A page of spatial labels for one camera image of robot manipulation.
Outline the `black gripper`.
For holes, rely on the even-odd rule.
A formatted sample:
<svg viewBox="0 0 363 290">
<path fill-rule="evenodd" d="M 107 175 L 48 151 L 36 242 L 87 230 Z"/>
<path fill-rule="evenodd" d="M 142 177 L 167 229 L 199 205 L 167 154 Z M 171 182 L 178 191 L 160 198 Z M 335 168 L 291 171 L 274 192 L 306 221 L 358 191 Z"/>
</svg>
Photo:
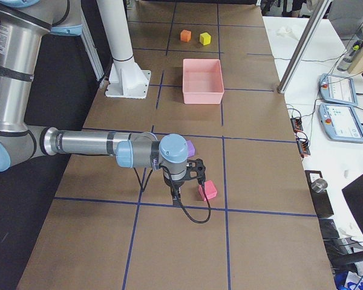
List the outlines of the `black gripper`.
<svg viewBox="0 0 363 290">
<path fill-rule="evenodd" d="M 185 181 L 196 179 L 199 184 L 198 192 L 200 196 L 206 197 L 206 167 L 202 159 L 187 159 L 181 163 L 164 161 L 162 164 L 162 170 L 165 183 L 171 187 L 173 206 L 181 207 L 182 205 L 180 188 Z"/>
</svg>

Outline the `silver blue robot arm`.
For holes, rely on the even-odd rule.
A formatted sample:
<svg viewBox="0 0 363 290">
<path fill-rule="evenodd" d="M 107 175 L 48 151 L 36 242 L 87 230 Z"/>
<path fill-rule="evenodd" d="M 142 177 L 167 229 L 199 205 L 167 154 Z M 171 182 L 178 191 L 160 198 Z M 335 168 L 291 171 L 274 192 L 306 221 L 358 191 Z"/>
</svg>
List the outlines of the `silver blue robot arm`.
<svg viewBox="0 0 363 290">
<path fill-rule="evenodd" d="M 189 180 L 204 185 L 205 166 L 188 158 L 187 141 L 169 134 L 59 130 L 27 126 L 27 108 L 41 39 L 78 36 L 80 1 L 0 1 L 0 172 L 44 155 L 113 156 L 120 167 L 162 170 L 174 205 Z"/>
</svg>

